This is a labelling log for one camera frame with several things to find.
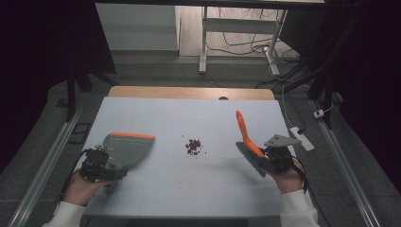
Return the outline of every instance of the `tabletop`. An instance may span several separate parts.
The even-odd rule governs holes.
[[[229,101],[218,100],[221,96]],[[278,216],[282,207],[274,180],[262,178],[235,145],[242,140],[237,110],[243,113],[257,145],[263,147],[275,133],[288,136],[280,106],[270,90],[113,87],[103,100],[84,148],[101,143],[111,131],[153,134],[156,139],[147,158],[129,169],[112,195],[99,191],[85,215]],[[187,152],[185,145],[190,140],[201,142],[197,155]]]
[[[274,100],[274,94],[269,89],[239,88],[114,86],[110,90],[109,96],[197,99],[227,97],[230,100]]]

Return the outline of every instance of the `dark curtain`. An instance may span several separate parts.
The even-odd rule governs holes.
[[[340,53],[335,86],[345,120],[401,191],[399,9],[389,1],[371,3]]]
[[[7,0],[0,3],[1,170],[39,118],[49,89],[71,67],[115,73],[91,1]]]

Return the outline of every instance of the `red cluster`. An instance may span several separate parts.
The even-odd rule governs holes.
[[[189,140],[189,144],[186,144],[185,147],[188,149],[188,154],[198,155],[201,153],[201,141],[200,140]]]

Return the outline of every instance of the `white wall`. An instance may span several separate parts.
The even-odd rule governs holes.
[[[96,3],[111,50],[178,50],[179,8]]]

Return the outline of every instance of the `human hand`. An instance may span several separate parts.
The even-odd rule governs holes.
[[[298,160],[292,159],[294,165],[297,166],[303,173],[305,173],[304,167]],[[267,170],[265,172],[272,176],[276,181],[276,184],[281,192],[288,193],[303,189],[304,181],[301,176],[292,168],[282,173],[272,173]]]
[[[95,195],[96,191],[103,186],[109,185],[110,181],[91,183],[86,181],[78,171],[74,173],[70,184],[65,191],[63,201],[83,206]]]

